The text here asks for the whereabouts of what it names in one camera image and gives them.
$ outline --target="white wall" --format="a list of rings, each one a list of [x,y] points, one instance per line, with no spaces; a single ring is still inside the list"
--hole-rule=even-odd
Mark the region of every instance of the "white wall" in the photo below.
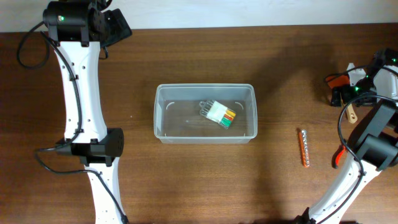
[[[49,0],[2,0],[0,32],[27,31]],[[132,29],[398,22],[398,0],[113,0]]]

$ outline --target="wooden table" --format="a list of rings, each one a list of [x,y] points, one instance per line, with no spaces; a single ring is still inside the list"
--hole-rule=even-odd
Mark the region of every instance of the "wooden table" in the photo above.
[[[0,34],[0,223],[93,223],[86,175],[57,176],[33,150],[63,136],[65,106],[58,62],[25,70],[16,62],[23,34]],[[107,127],[123,128],[119,165],[124,211],[131,223],[280,223],[301,214],[339,170],[341,108],[328,105],[322,78],[348,63],[398,49],[398,24],[135,30],[99,62]],[[39,34],[22,58],[44,56]],[[162,83],[250,83],[258,135],[245,145],[166,145],[154,136],[156,87]],[[357,110],[361,119],[368,108]],[[308,130],[311,167],[301,165],[297,128]],[[354,125],[345,122],[348,136]],[[75,157],[43,155],[50,166],[78,169]],[[374,179],[344,220],[394,223],[398,169]]]

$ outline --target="plastic container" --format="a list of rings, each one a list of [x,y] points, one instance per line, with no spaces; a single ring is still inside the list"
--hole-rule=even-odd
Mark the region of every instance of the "plastic container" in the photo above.
[[[225,129],[200,115],[206,100],[236,112]],[[257,106],[249,84],[163,84],[157,87],[154,132],[166,144],[245,144],[257,136]]]

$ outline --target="brown tabletop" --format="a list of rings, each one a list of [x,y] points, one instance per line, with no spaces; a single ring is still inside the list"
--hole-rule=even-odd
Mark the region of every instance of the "brown tabletop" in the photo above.
[[[54,53],[25,70],[16,49],[23,34],[0,34],[0,223],[94,223],[85,174],[57,176],[33,150],[63,136],[65,104]],[[398,24],[134,30],[99,62],[107,127],[124,130],[119,164],[124,211],[131,223],[272,223],[315,203],[339,170],[341,108],[328,105],[322,78],[348,63],[364,65],[383,47],[398,49]],[[39,34],[22,53],[44,56]],[[258,135],[244,145],[166,145],[154,136],[155,91],[162,83],[250,83]],[[361,119],[369,108],[356,109]],[[311,167],[300,160],[297,128],[308,131]],[[354,128],[343,124],[346,136]],[[76,157],[46,154],[57,169],[79,169]],[[398,169],[360,193],[343,220],[395,223]]]

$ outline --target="white background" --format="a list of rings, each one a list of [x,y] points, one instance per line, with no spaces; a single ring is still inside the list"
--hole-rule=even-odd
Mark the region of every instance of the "white background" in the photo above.
[[[48,2],[1,0],[0,32],[29,30]],[[114,0],[115,8],[132,29],[398,22],[398,0]]]

